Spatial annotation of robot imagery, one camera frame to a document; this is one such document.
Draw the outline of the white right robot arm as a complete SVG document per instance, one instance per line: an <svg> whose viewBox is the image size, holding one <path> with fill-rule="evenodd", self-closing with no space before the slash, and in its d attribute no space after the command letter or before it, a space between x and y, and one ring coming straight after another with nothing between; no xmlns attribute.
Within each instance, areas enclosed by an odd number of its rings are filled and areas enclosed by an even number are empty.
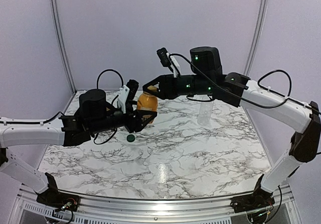
<svg viewBox="0 0 321 224"><path fill-rule="evenodd" d="M207 95L235 107L252 109L278 120L292 129L290 148L276 164L257 181L248 203L259 208L272 196L274 190L291 176L300 165L312 161L317 155L320 141L320 112L318 104L292 99L261 85L249 77L231 72L223 74L219 50L216 47L196 47L190 50L192 75L182 75L175 57L166 48L157 50L163 67L172 74L160 75L143 86L143 90L159 99L175 99L181 95Z"/></svg>

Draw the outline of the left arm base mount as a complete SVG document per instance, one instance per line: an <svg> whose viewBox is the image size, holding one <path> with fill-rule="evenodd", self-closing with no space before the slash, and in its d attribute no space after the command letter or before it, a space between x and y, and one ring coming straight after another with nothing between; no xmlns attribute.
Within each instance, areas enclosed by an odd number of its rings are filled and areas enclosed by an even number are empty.
<svg viewBox="0 0 321 224"><path fill-rule="evenodd" d="M76 212L78 209L80 197L78 195L59 191L55 178L47 172L44 175L46 177L47 184L45 185L44 191L40 193L36 192L37 202L55 207L56 211L67 209Z"/></svg>

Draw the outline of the orange object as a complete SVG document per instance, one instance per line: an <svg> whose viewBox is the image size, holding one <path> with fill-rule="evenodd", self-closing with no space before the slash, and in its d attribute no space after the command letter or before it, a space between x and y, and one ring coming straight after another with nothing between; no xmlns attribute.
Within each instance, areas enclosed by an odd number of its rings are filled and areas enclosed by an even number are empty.
<svg viewBox="0 0 321 224"><path fill-rule="evenodd" d="M157 111L158 100L156 96L153 96L147 92L143 92L137 100L138 110Z"/></svg>

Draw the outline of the clear water bottle blue cap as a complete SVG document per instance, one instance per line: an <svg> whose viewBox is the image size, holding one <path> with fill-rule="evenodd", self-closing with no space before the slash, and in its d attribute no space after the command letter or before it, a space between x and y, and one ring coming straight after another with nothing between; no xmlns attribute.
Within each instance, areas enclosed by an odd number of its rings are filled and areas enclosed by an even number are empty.
<svg viewBox="0 0 321 224"><path fill-rule="evenodd" d="M214 102L212 100L201 102L197 123L205 126L210 122Z"/></svg>

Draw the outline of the dark green bottle cap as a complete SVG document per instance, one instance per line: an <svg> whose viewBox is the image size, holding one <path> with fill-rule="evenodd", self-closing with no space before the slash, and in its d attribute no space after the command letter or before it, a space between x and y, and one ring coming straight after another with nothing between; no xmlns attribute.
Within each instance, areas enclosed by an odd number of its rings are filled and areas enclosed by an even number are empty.
<svg viewBox="0 0 321 224"><path fill-rule="evenodd" d="M133 134L129 134L127 137L126 137L126 140L130 143L134 142L135 141L135 135Z"/></svg>

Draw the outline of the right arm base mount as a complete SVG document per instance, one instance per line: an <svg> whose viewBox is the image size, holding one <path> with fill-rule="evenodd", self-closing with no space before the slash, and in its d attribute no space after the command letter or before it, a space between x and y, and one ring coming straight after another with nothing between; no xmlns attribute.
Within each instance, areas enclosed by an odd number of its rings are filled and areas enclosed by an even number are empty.
<svg viewBox="0 0 321 224"><path fill-rule="evenodd" d="M273 193L267 192L261 187L263 176L262 174L259 177L251 194L239 195L231 199L230 206L234 209L235 213L251 211L275 204L275 200L272 197Z"/></svg>

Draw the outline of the yellow juice bottle cap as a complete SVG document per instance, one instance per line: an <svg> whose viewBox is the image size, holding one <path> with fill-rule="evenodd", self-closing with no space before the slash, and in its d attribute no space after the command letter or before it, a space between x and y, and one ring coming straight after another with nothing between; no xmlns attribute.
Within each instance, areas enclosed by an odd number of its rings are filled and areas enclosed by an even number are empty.
<svg viewBox="0 0 321 224"><path fill-rule="evenodd" d="M153 92L157 92L157 88L155 86L149 86L148 89Z"/></svg>

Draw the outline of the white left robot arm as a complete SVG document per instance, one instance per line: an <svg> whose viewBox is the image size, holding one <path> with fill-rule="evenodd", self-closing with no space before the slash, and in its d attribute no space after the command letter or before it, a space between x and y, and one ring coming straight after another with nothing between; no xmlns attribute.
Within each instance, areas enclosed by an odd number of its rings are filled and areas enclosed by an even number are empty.
<svg viewBox="0 0 321 224"><path fill-rule="evenodd" d="M106 101L102 89L91 89L79 96L74 115L56 115L45 121L10 121L1 119L1 172L30 187L40 199L52 206L63 203L56 181L10 152L21 145L79 146L96 134L125 127L129 133L140 132L156 116L155 111L134 109L136 91L123 86L114 106Z"/></svg>

